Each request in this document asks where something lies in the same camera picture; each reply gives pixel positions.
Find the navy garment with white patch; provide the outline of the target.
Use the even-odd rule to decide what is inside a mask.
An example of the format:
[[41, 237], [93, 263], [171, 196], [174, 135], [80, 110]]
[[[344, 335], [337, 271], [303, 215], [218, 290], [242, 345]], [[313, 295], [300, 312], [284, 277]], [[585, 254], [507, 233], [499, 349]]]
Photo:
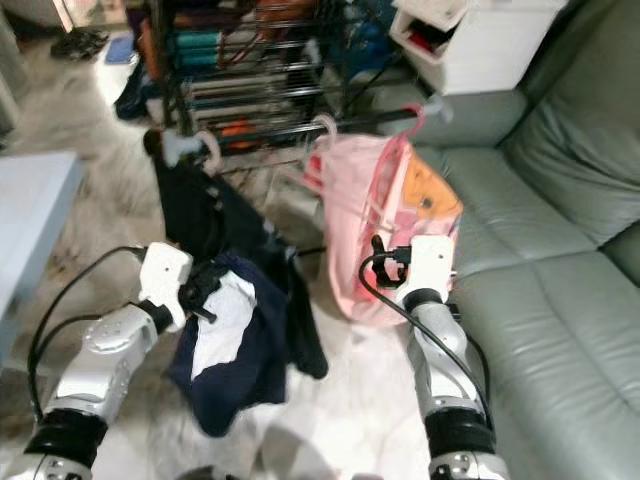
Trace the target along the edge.
[[221, 288], [205, 303], [218, 320], [187, 321], [168, 376], [202, 431], [224, 436], [238, 412], [285, 401], [285, 294], [236, 253], [220, 253], [201, 268], [223, 269]]

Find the pale pink plastic hanger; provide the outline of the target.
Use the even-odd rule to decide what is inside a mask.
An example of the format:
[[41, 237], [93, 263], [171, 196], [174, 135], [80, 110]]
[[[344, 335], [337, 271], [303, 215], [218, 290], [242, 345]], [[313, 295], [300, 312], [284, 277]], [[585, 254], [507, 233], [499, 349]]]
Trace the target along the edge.
[[339, 128], [337, 120], [329, 114], [320, 113], [312, 119], [312, 123], [320, 128], [314, 141], [314, 150], [324, 150], [332, 147], [332, 143], [338, 140]]

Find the pink cartoon print shirt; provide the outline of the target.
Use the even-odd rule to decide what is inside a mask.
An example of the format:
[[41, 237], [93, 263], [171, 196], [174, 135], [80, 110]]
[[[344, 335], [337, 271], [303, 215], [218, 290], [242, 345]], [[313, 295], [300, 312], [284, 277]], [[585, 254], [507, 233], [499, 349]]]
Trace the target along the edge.
[[401, 315], [362, 287], [362, 280], [375, 279], [361, 268], [372, 237], [392, 248], [416, 236], [456, 239], [465, 211], [460, 198], [403, 134], [324, 134], [303, 182], [323, 200], [326, 269], [339, 310], [353, 324], [402, 324]]

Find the black garment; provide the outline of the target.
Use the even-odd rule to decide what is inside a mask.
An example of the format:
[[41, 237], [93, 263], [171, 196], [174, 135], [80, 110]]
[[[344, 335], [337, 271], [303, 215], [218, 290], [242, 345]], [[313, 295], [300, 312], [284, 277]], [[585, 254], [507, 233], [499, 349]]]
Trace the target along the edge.
[[297, 265], [297, 248], [241, 193], [219, 175], [207, 175], [193, 164], [169, 166], [152, 160], [165, 236], [195, 260], [237, 253], [287, 297], [285, 338], [294, 365], [314, 379], [328, 375], [329, 362], [312, 315], [306, 280]]

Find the grey green leather sofa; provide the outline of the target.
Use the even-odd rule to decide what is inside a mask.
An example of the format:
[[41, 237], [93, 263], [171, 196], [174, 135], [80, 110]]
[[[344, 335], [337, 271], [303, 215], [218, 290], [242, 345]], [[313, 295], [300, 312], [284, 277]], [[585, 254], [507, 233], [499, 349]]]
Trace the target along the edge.
[[570, 0], [524, 81], [413, 137], [516, 480], [640, 480], [640, 0]]

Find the black metal drying rack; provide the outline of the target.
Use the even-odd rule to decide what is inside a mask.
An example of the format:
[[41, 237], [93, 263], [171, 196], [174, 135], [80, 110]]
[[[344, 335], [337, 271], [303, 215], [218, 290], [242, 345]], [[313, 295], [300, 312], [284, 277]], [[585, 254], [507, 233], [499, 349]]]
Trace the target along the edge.
[[[317, 114], [343, 131], [370, 132], [412, 111], [366, 113], [376, 88], [420, 87], [402, 72], [404, 55], [390, 44], [390, 0], [146, 0], [138, 50], [159, 92], [159, 124], [175, 165], [200, 163], [207, 150], [196, 137], [210, 131], [227, 155], [294, 145], [315, 138]], [[387, 32], [392, 54], [371, 76], [347, 79], [348, 28], [374, 20]], [[175, 63], [180, 31], [219, 29], [216, 65]], [[422, 93], [425, 118], [448, 119], [439, 95]]]

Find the pale blue plastic table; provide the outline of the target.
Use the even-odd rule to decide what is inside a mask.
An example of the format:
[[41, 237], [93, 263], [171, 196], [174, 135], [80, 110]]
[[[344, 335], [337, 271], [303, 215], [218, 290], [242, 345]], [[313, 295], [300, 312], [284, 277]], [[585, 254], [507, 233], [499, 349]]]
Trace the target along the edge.
[[52, 247], [82, 180], [72, 151], [0, 159], [0, 301], [3, 348], [20, 330], [19, 311], [35, 297]]

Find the blue storage bag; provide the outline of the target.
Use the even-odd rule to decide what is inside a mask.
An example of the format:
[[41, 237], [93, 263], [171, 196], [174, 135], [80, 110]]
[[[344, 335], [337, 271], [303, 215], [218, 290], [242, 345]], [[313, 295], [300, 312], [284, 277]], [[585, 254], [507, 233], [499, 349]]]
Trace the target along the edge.
[[358, 20], [348, 28], [347, 76], [348, 81], [356, 77], [371, 76], [388, 64], [392, 47], [387, 32], [374, 20]]

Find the white storage box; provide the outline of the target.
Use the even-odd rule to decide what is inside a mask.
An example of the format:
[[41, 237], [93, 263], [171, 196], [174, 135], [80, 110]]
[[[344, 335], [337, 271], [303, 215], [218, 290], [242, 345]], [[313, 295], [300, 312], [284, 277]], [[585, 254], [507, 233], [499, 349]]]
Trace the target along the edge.
[[440, 95], [515, 88], [568, 0], [393, 0], [389, 36]]

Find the teal cushion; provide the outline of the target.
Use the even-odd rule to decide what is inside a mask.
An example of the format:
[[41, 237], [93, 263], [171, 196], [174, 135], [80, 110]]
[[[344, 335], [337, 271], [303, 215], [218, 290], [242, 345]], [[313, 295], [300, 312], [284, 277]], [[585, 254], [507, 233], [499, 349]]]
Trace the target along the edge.
[[174, 33], [175, 63], [180, 65], [216, 65], [223, 33], [219, 29], [197, 29]]

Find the blue floor mat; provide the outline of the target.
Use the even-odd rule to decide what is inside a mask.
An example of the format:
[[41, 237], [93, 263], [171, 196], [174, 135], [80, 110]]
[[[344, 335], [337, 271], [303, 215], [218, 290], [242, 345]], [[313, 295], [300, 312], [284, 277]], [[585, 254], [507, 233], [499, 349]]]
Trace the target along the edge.
[[105, 65], [128, 65], [134, 58], [134, 36], [131, 33], [120, 33], [110, 37], [106, 45], [104, 59]]

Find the dark sandals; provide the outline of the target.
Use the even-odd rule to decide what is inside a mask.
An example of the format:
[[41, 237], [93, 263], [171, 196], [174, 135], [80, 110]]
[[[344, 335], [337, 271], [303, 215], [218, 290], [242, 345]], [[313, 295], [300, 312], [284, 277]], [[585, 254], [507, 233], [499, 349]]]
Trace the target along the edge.
[[108, 45], [109, 35], [95, 29], [73, 29], [50, 46], [51, 58], [68, 61], [90, 61]]

